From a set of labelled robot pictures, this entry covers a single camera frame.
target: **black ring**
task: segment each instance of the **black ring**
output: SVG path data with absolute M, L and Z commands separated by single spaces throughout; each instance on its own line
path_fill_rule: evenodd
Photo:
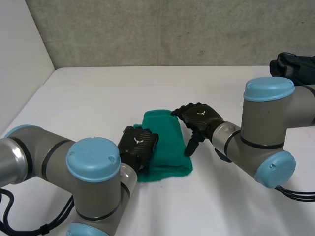
M 28 147 L 22 142 L 22 140 L 16 138 L 16 137 L 9 137 L 10 139 L 14 140 L 22 149 L 22 151 L 25 154 L 26 157 L 26 162 L 28 164 L 28 173 L 26 175 L 25 180 L 28 180 L 29 178 L 31 178 L 31 175 L 33 173 L 33 160 L 32 160 L 32 155 L 28 149 Z
M 59 148 L 62 144 L 64 143 L 67 143 L 71 140 L 69 139 L 65 139 L 65 140 L 62 140 L 58 143 L 56 143 L 50 150 L 49 152 L 47 153 L 47 155 L 45 156 L 45 159 L 43 161 L 43 164 L 41 165 L 41 175 L 43 176 L 43 179 L 48 181 L 47 179 L 47 176 L 46 176 L 46 169 L 47 169 L 47 164 L 48 164 L 48 161 L 50 159 L 50 157 L 53 155 L 53 153 L 57 150 L 57 148 Z
M 258 148 L 258 149 L 266 149 L 266 150 L 274 150 L 274 149 L 279 149 L 279 148 L 283 148 L 284 146 L 284 142 L 281 143 L 281 144 L 276 144 L 276 145 L 262 145 L 262 144 L 255 144 L 255 143 L 252 143 L 250 141 L 247 141 L 246 139 L 244 139 L 242 136 L 241 136 L 241 140 L 244 144 L 248 145 L 248 146 L 251 146 L 253 148 Z
M 303 86 L 303 87 L 307 88 L 313 94 L 313 96 L 315 97 L 315 90 L 313 88 L 311 88 L 309 86 Z M 315 125 L 315 117 L 314 117 L 312 123 L 310 124 L 310 126 L 313 126 L 313 125 Z
M 230 143 L 230 141 L 234 138 L 235 135 L 241 133 L 241 130 L 237 130 L 235 131 L 233 134 L 230 135 L 230 137 L 228 137 L 228 139 L 226 140 L 225 144 L 224 144 L 224 154 L 225 156 L 227 157 L 227 147 L 228 147 L 228 144 Z
M 112 210 L 107 215 L 101 216 L 101 217 L 97 217 L 97 218 L 90 218 L 90 217 L 83 216 L 78 211 L 77 211 L 77 213 L 82 219 L 85 219 L 85 220 L 88 220 L 88 221 L 98 221 L 98 220 L 104 220 L 104 219 L 108 218 L 109 216 L 113 215 L 118 210 L 119 206 L 120 206 L 120 203 L 118 204 L 118 206 L 114 210 Z
M 130 191 L 128 187 L 123 182 L 120 182 L 120 186 L 127 192 L 128 197 L 130 198 Z

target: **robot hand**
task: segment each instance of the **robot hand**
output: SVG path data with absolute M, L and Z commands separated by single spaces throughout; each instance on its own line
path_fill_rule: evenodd
M 137 173 L 147 172 L 147 162 L 157 142 L 158 134 L 153 134 L 149 129 L 128 126 L 118 144 L 122 162 L 131 166 Z
M 222 117 L 207 104 L 189 103 L 171 113 L 172 116 L 178 116 L 188 129 L 192 129 L 192 137 L 185 149 L 185 156 L 191 156 L 197 149 L 199 142 L 205 138 L 212 141 L 214 130 L 222 123 Z

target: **green towel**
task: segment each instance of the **green towel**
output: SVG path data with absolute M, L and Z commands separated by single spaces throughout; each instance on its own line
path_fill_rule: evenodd
M 192 172 L 191 160 L 184 156 L 186 145 L 178 119 L 170 114 L 169 110 L 148 111 L 144 114 L 142 128 L 157 133 L 159 140 L 149 160 L 149 171 L 139 174 L 139 182 L 182 177 Z

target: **robotic arm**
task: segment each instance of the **robotic arm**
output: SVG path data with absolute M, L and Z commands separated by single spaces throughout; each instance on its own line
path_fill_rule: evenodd
M 288 128 L 315 124 L 315 85 L 294 87 L 286 78 L 257 78 L 246 83 L 242 127 L 225 122 L 206 104 L 188 104 L 172 113 L 193 130 L 185 154 L 208 138 L 219 157 L 233 162 L 268 188 L 286 183 L 295 159 L 284 150 Z
M 67 236 L 113 236 L 157 141 L 157 134 L 131 126 L 118 147 L 105 138 L 74 142 L 19 126 L 0 140 L 0 187 L 40 177 L 73 195 L 77 214 Z

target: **white wall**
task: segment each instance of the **white wall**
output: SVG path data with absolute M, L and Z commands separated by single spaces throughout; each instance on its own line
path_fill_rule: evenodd
M 54 71 L 24 0 L 0 0 L 0 134 Z

